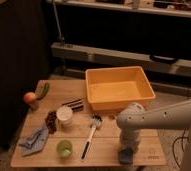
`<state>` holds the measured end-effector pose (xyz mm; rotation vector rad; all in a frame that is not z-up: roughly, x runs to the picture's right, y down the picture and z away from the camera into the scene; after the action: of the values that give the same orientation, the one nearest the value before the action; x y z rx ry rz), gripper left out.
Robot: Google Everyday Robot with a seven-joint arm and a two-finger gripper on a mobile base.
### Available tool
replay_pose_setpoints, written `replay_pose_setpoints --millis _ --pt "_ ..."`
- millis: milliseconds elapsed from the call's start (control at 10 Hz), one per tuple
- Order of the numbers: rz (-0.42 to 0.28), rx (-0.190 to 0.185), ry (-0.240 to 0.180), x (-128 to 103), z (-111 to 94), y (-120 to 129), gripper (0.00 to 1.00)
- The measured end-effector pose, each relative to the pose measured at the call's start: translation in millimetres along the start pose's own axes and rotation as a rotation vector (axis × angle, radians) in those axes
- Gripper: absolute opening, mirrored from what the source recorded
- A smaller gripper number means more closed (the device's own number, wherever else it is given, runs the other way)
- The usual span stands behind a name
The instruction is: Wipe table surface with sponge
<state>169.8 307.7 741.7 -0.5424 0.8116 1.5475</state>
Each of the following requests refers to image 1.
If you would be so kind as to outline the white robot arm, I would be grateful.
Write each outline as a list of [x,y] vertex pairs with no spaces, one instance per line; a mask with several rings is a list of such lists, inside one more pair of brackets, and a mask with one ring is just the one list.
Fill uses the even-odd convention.
[[132,102],[117,116],[120,129],[119,153],[127,150],[130,159],[138,151],[142,129],[189,130],[188,145],[180,171],[191,171],[191,99],[146,111],[138,102]]

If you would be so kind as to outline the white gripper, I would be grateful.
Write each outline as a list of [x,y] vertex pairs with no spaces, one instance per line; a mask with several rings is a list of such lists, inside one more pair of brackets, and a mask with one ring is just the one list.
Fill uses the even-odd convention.
[[141,141],[139,129],[122,129],[119,135],[119,149],[131,148],[134,153],[138,151]]

